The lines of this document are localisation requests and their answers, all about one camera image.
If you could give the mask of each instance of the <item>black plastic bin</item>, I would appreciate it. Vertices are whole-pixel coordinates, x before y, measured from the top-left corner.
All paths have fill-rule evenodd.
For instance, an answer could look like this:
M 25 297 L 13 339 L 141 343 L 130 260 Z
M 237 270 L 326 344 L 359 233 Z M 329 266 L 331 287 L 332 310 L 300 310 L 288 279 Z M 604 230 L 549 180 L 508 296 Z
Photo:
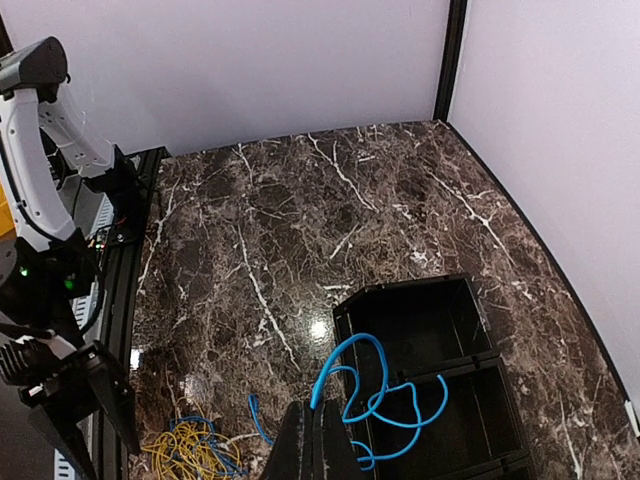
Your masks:
M 336 307 L 334 319 L 339 341 L 355 333 L 371 333 L 381 341 L 390 385 L 412 381 L 423 418 L 442 401 L 438 373 L 449 388 L 447 407 L 422 429 L 418 443 L 400 458 L 378 462 L 371 478 L 534 478 L 504 367 L 468 276 L 367 287 Z M 366 399 L 380 388 L 376 350 L 358 342 L 345 351 L 342 364 L 360 373 L 362 391 L 354 414 L 361 413 Z M 344 383 L 350 396 L 350 375 L 344 376 Z M 410 391 L 388 394 L 379 412 L 414 422 Z M 414 434 L 374 417 L 352 430 L 354 440 L 383 455 L 400 450 Z
M 355 333 L 380 340 L 391 386 L 499 355 L 467 275 L 365 287 L 334 309 L 334 319 L 340 341 Z M 343 361 L 360 372 L 363 392 L 379 388 L 382 372 L 373 345 L 355 344 Z M 347 384 L 350 395 L 352 380 Z

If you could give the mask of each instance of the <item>blue ethernet cable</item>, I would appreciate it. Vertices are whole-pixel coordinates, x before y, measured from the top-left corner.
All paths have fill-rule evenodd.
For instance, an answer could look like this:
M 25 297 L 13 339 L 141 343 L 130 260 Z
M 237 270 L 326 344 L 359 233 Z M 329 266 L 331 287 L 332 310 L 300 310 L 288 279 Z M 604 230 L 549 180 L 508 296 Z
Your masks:
M 349 348 L 355 342 L 359 342 L 359 341 L 371 342 L 376 348 L 376 350 L 378 351 L 378 356 L 380 358 L 380 365 L 382 367 L 382 382 L 380 385 L 380 390 L 375 394 L 371 395 L 371 397 L 369 397 L 369 399 L 367 400 L 367 408 L 368 408 L 367 411 L 365 411 L 363 414 L 358 415 L 356 417 L 349 417 L 349 412 L 353 406 L 353 403 L 356 400 L 356 397 L 358 396 L 358 393 L 360 392 L 360 376 L 358 375 L 358 372 L 353 367 L 343 366 L 343 365 L 333 367 L 333 364 L 338 360 L 338 357 L 342 354 L 342 352 L 344 352 L 347 348 Z M 449 389 L 447 387 L 447 383 L 445 382 L 442 375 L 437 375 L 436 378 L 440 381 L 440 384 L 442 385 L 442 390 L 443 390 L 442 402 L 440 403 L 440 406 L 438 407 L 436 412 L 431 417 L 429 417 L 426 420 L 422 420 L 422 414 L 420 412 L 420 407 L 418 404 L 418 392 L 417 392 L 416 386 L 412 382 L 406 382 L 397 387 L 389 388 L 389 366 L 387 364 L 387 358 L 384 352 L 384 348 L 382 347 L 382 344 L 373 335 L 370 335 L 368 333 L 358 333 L 356 335 L 353 335 L 352 337 L 349 337 L 347 340 L 345 340 L 340 345 L 338 345 L 335 348 L 335 350 L 331 352 L 329 359 L 322 367 L 322 370 L 320 371 L 320 375 L 318 375 L 318 380 L 314 384 L 311 392 L 311 409 L 312 410 L 315 410 L 318 407 L 320 401 L 322 400 L 322 391 L 324 389 L 327 378 L 330 375 L 333 375 L 334 373 L 341 372 L 341 371 L 351 373 L 355 381 L 354 391 L 351 394 L 351 397 L 349 398 L 349 400 L 347 401 L 347 406 L 345 407 L 344 412 L 342 413 L 342 421 L 345 425 L 365 420 L 366 418 L 373 415 L 375 418 L 389 425 L 393 425 L 395 427 L 405 428 L 405 429 L 415 429 L 413 438 L 411 439 L 411 441 L 409 441 L 409 443 L 405 447 L 401 448 L 397 452 L 385 454 L 385 455 L 375 455 L 369 446 L 365 445 L 362 442 L 352 441 L 351 444 L 354 447 L 359 447 L 366 452 L 365 456 L 358 457 L 359 463 L 361 464 L 367 463 L 367 465 L 360 467 L 363 472 L 373 470 L 377 461 L 392 460 L 392 459 L 401 457 L 402 455 L 407 453 L 409 450 L 411 450 L 414 447 L 414 445 L 417 443 L 418 439 L 420 438 L 422 428 L 429 425 L 430 423 L 433 423 L 438 417 L 440 417 L 440 415 L 444 411 L 449 401 Z M 382 404 L 384 396 L 387 393 L 397 392 L 405 388 L 411 389 L 413 409 L 416 415 L 415 423 L 398 422 L 396 420 L 387 418 L 376 411 L 378 407 L 380 407 L 380 405 Z M 258 422 L 258 418 L 257 418 L 258 404 L 257 404 L 257 397 L 255 395 L 249 396 L 249 407 L 251 409 L 251 414 L 253 416 L 253 420 L 256 424 L 256 428 L 258 429 L 258 432 L 265 439 L 265 441 L 269 443 L 269 445 L 273 445 L 273 441 L 265 435 L 264 431 L 262 430 L 262 427 Z
M 256 428 L 258 429 L 258 433 L 262 437 L 262 439 L 267 442 L 269 446 L 273 446 L 273 440 L 269 438 L 269 436 L 264 432 L 262 426 L 260 425 L 260 420 L 258 420 L 258 414 L 260 413 L 260 402 L 258 400 L 257 395 L 249 395 L 249 410 L 251 410 L 251 416 L 253 417 L 253 423 L 256 424 Z

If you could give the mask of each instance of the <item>white wall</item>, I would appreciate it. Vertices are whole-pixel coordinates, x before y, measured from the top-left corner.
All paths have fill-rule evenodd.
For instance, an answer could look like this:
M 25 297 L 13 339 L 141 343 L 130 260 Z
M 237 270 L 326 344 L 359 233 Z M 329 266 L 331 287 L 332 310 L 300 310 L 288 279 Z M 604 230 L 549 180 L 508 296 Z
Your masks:
M 447 0 L 0 0 L 125 152 L 431 118 Z
M 575 287 L 640 411 L 640 2 L 471 0 L 450 121 Z

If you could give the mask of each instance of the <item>cable bundle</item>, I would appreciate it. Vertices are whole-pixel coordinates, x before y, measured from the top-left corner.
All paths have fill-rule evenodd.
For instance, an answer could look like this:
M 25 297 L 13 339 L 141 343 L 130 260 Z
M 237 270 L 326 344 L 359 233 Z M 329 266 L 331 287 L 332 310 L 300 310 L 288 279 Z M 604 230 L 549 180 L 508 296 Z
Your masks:
M 169 431 L 142 450 L 151 453 L 151 468 L 159 479 L 217 480 L 247 475 L 240 450 L 213 422 L 200 415 L 175 418 Z

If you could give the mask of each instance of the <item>marble surface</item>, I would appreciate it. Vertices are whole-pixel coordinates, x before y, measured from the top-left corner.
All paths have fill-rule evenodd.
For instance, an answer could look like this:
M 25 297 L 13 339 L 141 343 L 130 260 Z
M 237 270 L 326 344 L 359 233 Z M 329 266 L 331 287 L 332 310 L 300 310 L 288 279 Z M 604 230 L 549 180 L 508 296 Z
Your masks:
M 534 237 L 437 123 L 267 140 L 166 160 L 137 296 L 132 382 L 144 442 L 177 398 L 239 441 L 251 478 L 364 285 L 469 272 L 539 478 L 640 478 L 640 446 L 585 319 Z M 340 395 L 339 385 L 331 386 Z M 152 478 L 149 458 L 131 478 Z

